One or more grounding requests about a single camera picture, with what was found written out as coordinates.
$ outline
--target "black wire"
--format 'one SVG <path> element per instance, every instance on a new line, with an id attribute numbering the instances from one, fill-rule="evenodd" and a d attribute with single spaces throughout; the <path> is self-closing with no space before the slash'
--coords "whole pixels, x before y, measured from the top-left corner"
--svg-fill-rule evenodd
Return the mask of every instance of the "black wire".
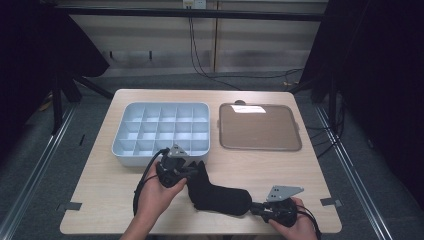
<path id="1" fill-rule="evenodd" d="M 200 76 L 206 77 L 212 81 L 215 82 L 219 82 L 222 84 L 225 84 L 229 87 L 235 88 L 237 90 L 240 90 L 240 88 L 231 85 L 229 83 L 223 82 L 223 81 L 219 81 L 217 80 L 217 78 L 255 78 L 255 79 L 272 79 L 272 78 L 281 78 L 284 77 L 286 79 L 286 88 L 284 91 L 288 90 L 288 78 L 287 76 L 293 73 L 296 73 L 298 71 L 302 71 L 303 68 L 298 68 L 298 69 L 290 69 L 288 71 L 285 71 L 284 74 L 280 74 L 280 75 L 274 75 L 274 76 L 247 76 L 247 75 L 229 75 L 229 76 L 210 76 L 208 75 L 202 68 L 202 65 L 200 64 L 200 59 L 199 59 L 199 55 L 197 53 L 197 45 L 196 45 L 196 40 L 194 37 L 194 25 L 193 25 L 193 19 L 189 18 L 189 26 L 190 26 L 190 56 L 191 56 L 191 63 L 193 65 L 194 70 L 197 72 L 197 74 L 199 74 Z M 197 65 L 199 66 L 200 71 L 197 69 L 194 58 L 193 58 L 193 47 L 194 47 L 194 55 L 196 56 L 196 60 L 197 60 Z"/>
<path id="2" fill-rule="evenodd" d="M 142 186 L 144 185 L 144 183 L 146 183 L 148 180 L 150 180 L 150 178 L 149 179 L 147 179 L 147 180 L 145 180 L 146 179 L 146 177 L 147 177 L 147 173 L 149 172 L 149 170 L 150 170 L 150 167 L 152 167 L 152 164 L 153 164 L 153 162 L 155 161 L 155 159 L 159 156 L 159 154 L 163 154 L 163 153 L 167 153 L 169 151 L 169 148 L 166 148 L 166 149 L 161 149 L 161 150 L 159 150 L 153 157 L 152 157 L 152 159 L 150 159 L 150 162 L 149 162 L 149 164 L 147 165 L 147 167 L 146 167 L 146 169 L 144 170 L 144 173 L 143 173 L 143 176 L 141 177 L 141 180 L 140 180 L 140 182 L 139 183 L 141 183 L 142 184 Z"/>
<path id="3" fill-rule="evenodd" d="M 316 218 L 315 218 L 315 216 L 312 214 L 312 212 L 311 211 L 309 211 L 309 209 L 307 209 L 306 207 L 304 207 L 304 206 L 300 206 L 300 205 L 296 205 L 297 207 L 300 207 L 300 208 L 303 208 L 303 209 L 305 209 L 305 211 L 306 212 L 303 212 L 303 211 L 297 211 L 297 213 L 300 213 L 300 214 L 302 214 L 302 215 L 305 215 L 305 216 L 307 216 L 310 220 L 311 220 L 311 222 L 312 222 L 312 224 L 314 225 L 314 228 L 315 228 L 315 235 L 317 236 L 317 239 L 318 240 L 321 240 L 321 231 L 319 230 L 319 227 L 318 227 L 318 222 L 317 222 L 317 220 L 316 220 Z"/>

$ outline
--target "black device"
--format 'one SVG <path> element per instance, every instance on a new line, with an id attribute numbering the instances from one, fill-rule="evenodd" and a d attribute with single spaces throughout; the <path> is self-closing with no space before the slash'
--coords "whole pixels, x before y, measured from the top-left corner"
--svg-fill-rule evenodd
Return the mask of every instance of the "black device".
<path id="1" fill-rule="evenodd" d="M 159 181 L 166 188 L 175 186 L 181 179 L 190 180 L 198 171 L 192 167 L 184 167 L 186 160 L 180 156 L 188 156 L 184 150 L 174 145 L 169 154 L 164 154 L 160 163 L 156 165 Z"/>
<path id="2" fill-rule="evenodd" d="M 315 228 L 317 239 L 321 239 L 321 231 L 314 215 L 304 206 L 296 205 L 291 196 L 303 192 L 302 187 L 273 186 L 268 194 L 267 201 L 264 203 L 252 202 L 250 212 L 253 215 L 259 215 L 264 222 L 268 223 L 270 219 L 278 222 L 285 227 L 292 227 L 299 214 L 308 217 Z"/>
<path id="3" fill-rule="evenodd" d="M 250 212 L 261 216 L 266 223 L 273 219 L 286 227 L 293 226 L 297 220 L 297 206 L 291 198 L 278 202 L 253 202 Z"/>
<path id="4" fill-rule="evenodd" d="M 136 190 L 134 191 L 133 199 L 133 212 L 134 215 L 137 213 L 138 209 L 138 199 L 140 197 L 140 192 L 143 189 L 144 184 L 151 178 L 146 179 L 147 173 L 150 170 L 155 159 L 162 154 L 161 161 L 156 165 L 156 173 L 159 178 L 160 183 L 166 187 L 170 188 L 177 184 L 181 179 L 187 178 L 187 180 L 192 179 L 197 175 L 198 171 L 192 167 L 184 167 L 186 160 L 184 156 L 188 154 L 181 149 L 178 145 L 174 144 L 171 149 L 165 148 L 159 150 L 153 158 L 150 160 L 149 164 L 144 171 L 143 177 L 137 185 Z"/>

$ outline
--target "tray compartment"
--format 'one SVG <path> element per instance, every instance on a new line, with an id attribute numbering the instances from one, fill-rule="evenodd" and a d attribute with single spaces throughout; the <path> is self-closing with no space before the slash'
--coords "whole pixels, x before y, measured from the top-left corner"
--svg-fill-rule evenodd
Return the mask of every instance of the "tray compartment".
<path id="1" fill-rule="evenodd" d="M 156 132 L 157 140 L 172 140 L 175 133 L 174 122 L 160 122 Z"/>
<path id="2" fill-rule="evenodd" d="M 132 156 L 134 154 L 135 140 L 119 139 L 113 145 L 113 152 L 122 156 Z"/>
<path id="3" fill-rule="evenodd" d="M 154 140 L 137 140 L 133 156 L 153 156 Z"/>
<path id="4" fill-rule="evenodd" d="M 191 139 L 193 140 L 208 140 L 209 124 L 207 122 L 195 122 L 192 125 Z"/>
<path id="5" fill-rule="evenodd" d="M 118 139 L 137 139 L 140 130 L 139 122 L 123 122 L 119 128 Z"/>
<path id="6" fill-rule="evenodd" d="M 175 139 L 191 139 L 191 122 L 179 122 L 175 124 Z"/>

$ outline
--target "human hand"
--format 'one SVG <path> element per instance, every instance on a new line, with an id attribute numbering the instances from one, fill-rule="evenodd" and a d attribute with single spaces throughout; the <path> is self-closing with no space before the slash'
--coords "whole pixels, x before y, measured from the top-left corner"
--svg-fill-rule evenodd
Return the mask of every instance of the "human hand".
<path id="1" fill-rule="evenodd" d="M 292 197 L 292 199 L 297 206 L 304 207 L 301 199 L 295 197 Z M 302 207 L 297 207 L 297 209 L 304 211 L 305 209 Z M 271 226 L 277 230 L 277 232 L 281 233 L 287 240 L 317 240 L 314 225 L 305 215 L 298 214 L 296 223 L 290 228 L 285 227 L 272 219 L 269 220 L 269 224 L 271 224 Z"/>
<path id="2" fill-rule="evenodd" d="M 187 179 L 181 179 L 175 186 L 166 188 L 162 186 L 159 178 L 156 176 L 156 165 L 155 161 L 149 172 L 147 173 L 146 180 L 143 189 L 140 192 L 138 199 L 138 210 L 136 217 L 144 216 L 149 218 L 157 219 L 159 216 L 169 207 L 172 199 L 183 190 Z"/>
<path id="3" fill-rule="evenodd" d="M 169 207 L 172 199 L 183 190 L 187 182 L 181 179 L 175 186 L 166 188 L 159 182 L 156 173 L 157 161 L 147 173 L 138 199 L 138 210 L 121 240 L 144 239 L 153 228 L 159 216 Z"/>

